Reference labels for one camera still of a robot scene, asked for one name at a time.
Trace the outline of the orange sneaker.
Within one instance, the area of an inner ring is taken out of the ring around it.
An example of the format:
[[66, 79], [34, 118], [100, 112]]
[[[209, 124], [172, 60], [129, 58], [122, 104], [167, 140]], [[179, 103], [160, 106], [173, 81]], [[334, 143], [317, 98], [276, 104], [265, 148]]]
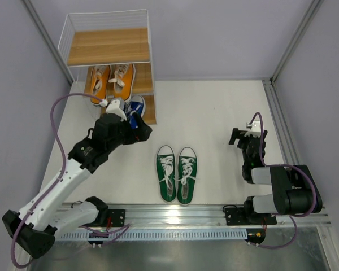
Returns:
[[114, 98], [121, 98], [124, 102], [129, 102], [132, 96], [132, 89], [136, 69], [134, 64], [117, 64], [114, 66], [113, 74], [108, 83], [112, 84]]
[[107, 98], [107, 85], [111, 76], [109, 65], [97, 65], [92, 69], [90, 94], [100, 100]]

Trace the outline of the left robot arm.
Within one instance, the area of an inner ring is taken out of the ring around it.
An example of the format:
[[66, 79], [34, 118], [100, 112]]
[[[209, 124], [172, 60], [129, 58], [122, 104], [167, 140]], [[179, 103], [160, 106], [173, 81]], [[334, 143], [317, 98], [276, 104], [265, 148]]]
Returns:
[[137, 123], [131, 127], [114, 113], [102, 115], [87, 136], [76, 143], [65, 157], [64, 168], [47, 186], [19, 211], [7, 211], [2, 221], [13, 239], [33, 259], [39, 259], [62, 235], [83, 225], [103, 226], [110, 218], [108, 205], [95, 196], [87, 198], [80, 205], [62, 215], [55, 215], [68, 196], [87, 180], [103, 163], [110, 153], [121, 145], [147, 141], [152, 132], [137, 113]]

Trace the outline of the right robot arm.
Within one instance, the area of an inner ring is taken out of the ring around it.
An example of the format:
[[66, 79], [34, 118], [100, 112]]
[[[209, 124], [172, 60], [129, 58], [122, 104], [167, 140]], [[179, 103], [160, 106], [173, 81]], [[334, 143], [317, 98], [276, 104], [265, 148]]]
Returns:
[[248, 196], [240, 207], [224, 207], [227, 225], [277, 224], [273, 214], [298, 216], [310, 211], [319, 213], [323, 201], [306, 165], [265, 167], [260, 156], [265, 154], [265, 143], [260, 135], [249, 131], [232, 130], [229, 144], [242, 152], [242, 177], [251, 185], [267, 185], [272, 192], [265, 196]]

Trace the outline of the blue sneaker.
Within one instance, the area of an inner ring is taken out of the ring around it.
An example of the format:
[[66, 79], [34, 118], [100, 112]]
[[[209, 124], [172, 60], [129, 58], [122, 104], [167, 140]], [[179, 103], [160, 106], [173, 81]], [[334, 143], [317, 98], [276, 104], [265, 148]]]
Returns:
[[133, 116], [134, 113], [137, 113], [140, 117], [144, 116], [146, 110], [146, 103], [141, 95], [134, 95], [131, 97], [127, 105], [125, 106], [125, 114], [132, 129], [138, 127], [137, 122]]

